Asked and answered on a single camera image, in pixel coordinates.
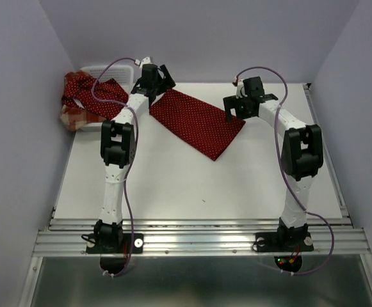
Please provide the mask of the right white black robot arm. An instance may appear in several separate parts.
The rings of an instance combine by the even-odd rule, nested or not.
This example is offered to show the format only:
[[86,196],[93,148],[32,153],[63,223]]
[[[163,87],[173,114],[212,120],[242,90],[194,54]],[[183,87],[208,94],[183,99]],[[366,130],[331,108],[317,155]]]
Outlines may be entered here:
[[265,93],[260,77],[236,79],[236,94],[225,97],[226,120],[259,118],[274,130],[277,160],[286,185],[284,209],[275,242],[291,249],[299,237],[306,237],[309,190],[323,165],[321,128],[307,125],[282,107],[274,94]]

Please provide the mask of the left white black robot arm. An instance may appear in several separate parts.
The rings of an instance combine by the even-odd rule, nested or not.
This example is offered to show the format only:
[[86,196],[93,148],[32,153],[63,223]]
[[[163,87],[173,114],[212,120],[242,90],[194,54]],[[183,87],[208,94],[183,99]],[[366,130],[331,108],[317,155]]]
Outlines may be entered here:
[[151,62],[139,64],[141,76],[135,82],[122,110],[101,125],[100,154],[105,165],[104,201],[93,232],[95,240],[110,252],[123,246],[122,202],[128,171],[133,165],[138,139],[138,120],[166,91],[175,87],[175,81],[165,65]]

